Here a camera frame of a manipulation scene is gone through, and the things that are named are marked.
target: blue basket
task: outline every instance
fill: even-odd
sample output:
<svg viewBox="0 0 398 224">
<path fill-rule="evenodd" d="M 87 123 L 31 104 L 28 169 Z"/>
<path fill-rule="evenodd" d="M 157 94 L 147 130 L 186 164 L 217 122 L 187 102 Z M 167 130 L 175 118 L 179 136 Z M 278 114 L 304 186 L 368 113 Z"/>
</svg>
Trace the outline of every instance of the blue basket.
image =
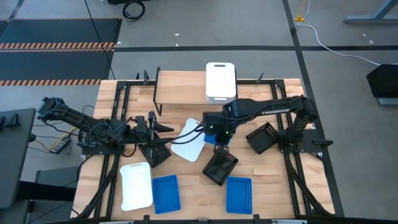
<svg viewBox="0 0 398 224">
<path fill-rule="evenodd" d="M 155 213 L 173 212 L 181 209 L 180 192 L 176 175 L 157 177 L 152 180 Z"/>
<path fill-rule="evenodd" d="M 250 178 L 228 177 L 226 180 L 226 211 L 247 215 L 253 213 Z"/>
</svg>

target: concrete floor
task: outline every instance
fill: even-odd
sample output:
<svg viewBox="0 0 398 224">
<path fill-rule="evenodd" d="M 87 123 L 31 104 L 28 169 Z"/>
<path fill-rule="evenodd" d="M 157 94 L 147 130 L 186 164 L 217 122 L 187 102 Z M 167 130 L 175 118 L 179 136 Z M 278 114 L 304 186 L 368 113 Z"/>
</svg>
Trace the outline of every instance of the concrete floor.
<svg viewBox="0 0 398 224">
<path fill-rule="evenodd" d="M 307 24 L 318 29 L 319 38 L 327 45 L 398 45 L 396 25 L 342 23 L 345 15 L 372 14 L 383 1 L 312 1 Z M 0 19 L 8 18 L 16 2 L 0 2 Z M 122 6 L 110 6 L 100 0 L 88 0 L 88 4 L 93 17 L 121 16 Z M 144 4 L 147 9 L 141 20 L 123 21 L 120 47 L 293 45 L 281 1 L 152 0 Z M 301 1 L 289 0 L 289 4 L 296 16 Z M 398 14 L 398 6 L 391 14 Z M 88 14 L 83 1 L 25 0 L 17 17 Z M 302 45 L 317 45 L 312 30 L 299 27 L 297 33 Z M 398 62 L 397 51 L 344 53 L 378 63 Z M 326 51 L 303 55 L 326 138 L 335 142 L 330 154 L 345 215 L 398 220 L 398 151 L 394 139 L 398 109 L 381 108 L 373 99 L 366 75 L 376 66 Z M 123 52 L 114 54 L 112 66 L 118 79 L 135 78 L 144 69 L 154 78 L 157 66 L 164 70 L 204 70 L 211 61 L 234 63 L 239 78 L 256 78 L 262 72 L 264 78 L 302 78 L 294 51 Z M 0 108 L 36 108 L 44 96 L 57 96 L 80 110 L 86 104 L 95 104 L 97 92 L 98 86 L 3 86 Z M 86 112 L 92 114 L 92 109 L 87 108 Z M 59 127 L 70 128 L 63 124 Z M 50 127 L 35 128 L 34 133 L 61 135 Z M 43 142 L 53 143 L 51 139 Z M 76 146 L 69 155 L 66 151 L 55 156 L 28 150 L 22 178 L 34 180 L 37 170 L 76 166 L 81 162 L 80 152 Z"/>
</svg>

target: wooden platform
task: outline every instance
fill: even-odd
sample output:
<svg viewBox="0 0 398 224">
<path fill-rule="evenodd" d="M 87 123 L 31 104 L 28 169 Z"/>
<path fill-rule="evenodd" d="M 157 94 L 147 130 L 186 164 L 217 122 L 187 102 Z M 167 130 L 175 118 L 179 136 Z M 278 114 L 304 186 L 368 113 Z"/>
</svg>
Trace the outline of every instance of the wooden platform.
<svg viewBox="0 0 398 224">
<path fill-rule="evenodd" d="M 162 133 L 161 137 L 175 137 L 183 128 L 188 118 L 201 120 L 203 111 L 217 111 L 221 106 L 218 105 L 195 105 L 202 104 L 202 101 L 196 101 L 192 105 L 175 105 L 176 101 L 184 102 L 190 100 L 191 94 L 197 94 L 200 84 L 198 76 L 191 74 L 194 81 L 179 84 L 170 83 L 170 87 L 164 86 L 158 90 L 158 103 L 167 104 L 173 102 L 172 105 L 164 105 L 162 116 L 157 116 L 159 123 L 175 129 L 173 133 Z M 160 93 L 167 93 L 167 89 L 181 88 L 178 98 L 175 95 L 167 96 Z M 299 79 L 286 79 L 286 90 L 288 96 L 302 95 L 303 88 Z M 98 93 L 98 101 L 96 103 L 95 118 L 109 118 L 114 100 L 116 81 L 102 81 Z M 127 109 L 127 117 L 143 115 L 147 117 L 149 111 L 155 111 L 152 97 L 154 94 L 154 86 L 133 86 L 130 90 L 129 104 Z M 272 99 L 271 88 L 269 85 L 238 85 L 238 94 L 240 98 L 252 98 L 254 100 L 270 100 Z M 119 103 L 118 118 L 121 113 L 121 105 Z M 230 144 L 230 153 L 239 159 L 237 166 L 233 169 L 231 175 L 238 177 L 250 177 L 253 182 L 253 213 L 259 214 L 261 218 L 292 218 L 294 217 L 289 186 L 287 182 L 287 173 L 283 155 L 278 151 L 277 147 L 273 147 L 265 153 L 256 154 L 246 142 L 245 136 L 251 131 L 266 122 L 270 122 L 277 128 L 276 116 L 262 116 L 255 120 L 241 125 L 236 134 L 233 136 Z M 126 146 L 126 154 L 133 150 L 133 145 Z M 225 208 L 225 185 L 220 187 L 205 177 L 201 172 L 207 162 L 213 155 L 213 146 L 206 144 L 199 158 L 195 162 L 188 162 L 178 157 L 172 152 L 172 156 L 164 163 L 152 169 L 152 177 L 176 174 L 178 177 L 178 185 L 180 188 L 180 199 L 182 209 L 177 212 L 156 215 L 154 206 L 124 212 L 121 210 L 122 191 L 121 176 L 118 172 L 118 180 L 116 185 L 116 193 L 114 197 L 114 207 L 112 220 L 142 220 L 144 215 L 150 215 L 151 220 L 179 220 L 179 219 L 245 219 L 252 218 L 251 215 L 240 215 L 226 213 Z M 146 161 L 140 151 L 137 151 L 133 157 L 121 157 L 119 168 L 126 164 Z M 100 178 L 103 156 L 94 156 L 87 161 L 80 175 L 76 197 L 73 208 L 78 212 L 90 201 L 98 188 L 98 180 Z M 307 181 L 308 188 L 313 192 L 319 202 L 331 213 L 334 212 L 331 202 L 328 184 L 326 182 L 323 164 L 309 154 L 302 154 L 302 163 Z M 297 187 L 300 208 L 305 213 L 301 192 Z M 105 214 L 106 195 L 103 202 L 101 214 Z"/>
</svg>

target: wooden table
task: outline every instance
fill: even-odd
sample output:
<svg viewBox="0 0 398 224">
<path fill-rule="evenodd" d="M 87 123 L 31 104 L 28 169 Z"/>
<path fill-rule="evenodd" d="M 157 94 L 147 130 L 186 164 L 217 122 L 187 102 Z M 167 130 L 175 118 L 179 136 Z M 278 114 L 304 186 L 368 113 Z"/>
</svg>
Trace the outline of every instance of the wooden table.
<svg viewBox="0 0 398 224">
<path fill-rule="evenodd" d="M 302 95 L 303 88 L 299 79 L 285 79 L 285 87 L 288 96 Z M 109 118 L 111 116 L 117 81 L 102 81 L 99 88 L 94 117 Z M 194 90 L 198 82 L 177 82 L 184 86 L 180 93 L 181 98 L 190 99 L 195 94 Z M 154 86 L 132 86 L 129 95 L 127 117 L 142 115 L 147 117 L 149 111 L 155 111 L 153 103 Z M 238 85 L 240 98 L 252 98 L 254 100 L 272 99 L 271 88 L 265 85 Z M 164 95 L 157 99 L 163 104 L 173 100 Z M 203 111 L 217 111 L 218 105 L 190 105 L 167 104 L 163 106 L 162 116 L 157 116 L 160 124 L 175 129 L 172 133 L 161 133 L 161 137 L 178 136 L 188 118 L 201 120 Z M 120 118 L 121 105 L 119 103 L 118 118 Z M 250 147 L 245 136 L 251 131 L 270 122 L 277 128 L 275 115 L 261 116 L 253 121 L 241 125 L 233 136 L 230 144 L 230 153 L 239 159 L 237 166 L 231 175 L 238 177 L 250 177 L 253 182 L 253 214 L 259 214 L 261 218 L 293 218 L 294 213 L 290 198 L 289 185 L 283 155 L 278 147 L 273 147 L 265 153 L 258 155 Z M 133 145 L 126 146 L 126 154 L 130 154 Z M 152 177 L 176 174 L 180 188 L 182 209 L 177 212 L 156 215 L 154 206 L 124 212 L 121 210 L 122 190 L 121 176 L 118 172 L 116 192 L 114 196 L 112 220 L 142 220 L 144 215 L 150 215 L 151 220 L 179 220 L 179 219 L 252 219 L 252 215 L 240 215 L 226 213 L 225 185 L 220 187 L 204 176 L 201 172 L 213 155 L 213 146 L 206 144 L 199 158 L 195 162 L 189 162 L 178 157 L 172 152 L 172 156 L 158 167 L 152 169 Z M 303 170 L 308 188 L 318 201 L 331 213 L 334 212 L 331 195 L 326 181 L 323 164 L 309 154 L 301 154 Z M 134 164 L 146 161 L 140 151 L 137 150 L 133 157 L 121 157 L 119 168 L 126 164 Z M 81 169 L 80 179 L 76 190 L 73 208 L 82 211 L 90 201 L 98 188 L 103 156 L 94 156 L 87 161 Z M 296 185 L 300 210 L 305 213 L 302 195 Z M 108 192 L 105 193 L 101 215 L 105 215 Z"/>
</svg>

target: white cable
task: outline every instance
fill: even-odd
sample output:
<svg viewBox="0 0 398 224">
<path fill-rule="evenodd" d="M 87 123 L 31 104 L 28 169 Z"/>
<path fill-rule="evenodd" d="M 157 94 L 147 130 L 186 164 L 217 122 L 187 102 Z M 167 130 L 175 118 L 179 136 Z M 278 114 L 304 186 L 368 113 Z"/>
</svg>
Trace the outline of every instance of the white cable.
<svg viewBox="0 0 398 224">
<path fill-rule="evenodd" d="M 309 13 L 309 12 L 310 12 L 310 0 L 308 0 L 307 13 L 306 13 L 305 16 L 304 16 L 304 19 L 308 16 L 308 13 Z M 323 45 L 323 44 L 319 41 L 318 32 L 317 32 L 316 28 L 314 28 L 313 26 L 306 25 L 306 24 L 303 25 L 302 22 L 298 22 L 298 23 L 297 23 L 297 26 L 309 27 L 309 28 L 313 29 L 313 30 L 315 31 L 315 37 L 317 38 L 318 44 L 321 45 L 323 48 L 329 50 L 330 52 L 333 52 L 333 53 L 335 53 L 335 54 L 337 54 L 337 55 L 340 55 L 340 56 L 343 56 L 343 57 L 355 57 L 355 58 L 359 58 L 359 59 L 365 60 L 365 61 L 367 61 L 367 62 L 370 62 L 370 63 L 372 63 L 372 64 L 374 64 L 374 65 L 380 66 L 379 63 L 372 62 L 371 60 L 366 59 L 366 58 L 364 58 L 364 57 L 360 57 L 360 56 L 357 56 L 357 55 L 345 55 L 345 54 L 341 54 L 341 53 L 335 52 L 334 50 L 332 50 L 332 49 L 326 47 L 325 45 Z"/>
</svg>

